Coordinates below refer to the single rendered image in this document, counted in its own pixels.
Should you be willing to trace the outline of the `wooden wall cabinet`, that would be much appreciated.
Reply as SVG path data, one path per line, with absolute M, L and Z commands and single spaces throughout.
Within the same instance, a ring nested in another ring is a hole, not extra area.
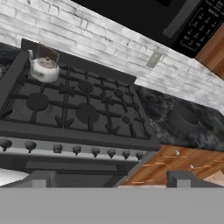
M 224 23 L 200 50 L 195 59 L 224 80 Z

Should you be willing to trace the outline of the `black pot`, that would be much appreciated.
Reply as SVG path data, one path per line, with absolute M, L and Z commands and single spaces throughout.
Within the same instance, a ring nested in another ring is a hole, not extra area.
M 167 113 L 170 125 L 177 131 L 187 135 L 200 129 L 200 121 L 197 116 L 187 108 L 176 105 Z

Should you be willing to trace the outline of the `wooden base cabinet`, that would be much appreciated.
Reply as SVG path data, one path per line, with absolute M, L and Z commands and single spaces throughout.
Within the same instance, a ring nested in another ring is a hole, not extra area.
M 199 179 L 206 179 L 220 170 L 224 170 L 224 152 L 163 144 L 121 186 L 165 186 L 167 171 L 189 171 Z

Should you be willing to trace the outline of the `black gas stove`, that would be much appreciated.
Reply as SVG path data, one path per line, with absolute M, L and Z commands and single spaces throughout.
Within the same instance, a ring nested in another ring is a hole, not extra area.
M 0 146 L 0 168 L 26 176 L 55 171 L 57 187 L 116 187 L 156 154 L 160 145 L 133 76 L 120 80 L 112 70 L 93 71 L 88 61 L 57 52 L 59 78 L 42 83 L 31 77 L 29 49 L 37 58 L 38 44 L 23 40 L 0 81 L 0 140 L 12 141 L 7 151 Z M 31 153 L 27 141 L 37 144 Z M 61 153 L 53 152 L 55 144 L 63 146 Z M 78 155 L 74 146 L 81 147 Z M 94 147 L 100 149 L 97 157 Z M 109 149 L 115 150 L 112 158 Z M 33 169 L 25 167 L 28 162 L 115 165 L 117 171 Z

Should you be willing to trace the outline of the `black microwave oven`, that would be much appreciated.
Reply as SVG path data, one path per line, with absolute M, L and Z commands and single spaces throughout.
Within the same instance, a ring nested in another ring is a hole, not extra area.
M 72 0 L 105 18 L 195 57 L 224 23 L 224 0 L 201 0 L 172 38 L 163 34 L 186 0 Z

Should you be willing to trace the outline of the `grey wall outlet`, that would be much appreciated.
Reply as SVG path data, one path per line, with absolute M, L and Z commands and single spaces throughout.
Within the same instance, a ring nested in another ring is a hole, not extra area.
M 146 63 L 146 66 L 149 68 L 154 68 L 156 66 L 156 64 L 158 63 L 158 61 L 160 60 L 160 58 L 162 57 L 162 53 L 161 52 L 154 52 L 148 62 Z

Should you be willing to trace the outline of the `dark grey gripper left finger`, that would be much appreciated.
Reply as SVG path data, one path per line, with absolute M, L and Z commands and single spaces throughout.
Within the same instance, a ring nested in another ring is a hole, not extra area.
M 5 187 L 16 188 L 48 188 L 56 186 L 57 184 L 55 171 L 34 171 L 22 180 L 14 181 L 5 185 Z

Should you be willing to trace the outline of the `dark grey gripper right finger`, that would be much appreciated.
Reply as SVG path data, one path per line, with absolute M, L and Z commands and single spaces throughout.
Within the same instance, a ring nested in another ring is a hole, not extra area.
M 166 186 L 168 188 L 212 188 L 221 187 L 215 183 L 197 178 L 189 171 L 167 171 Z

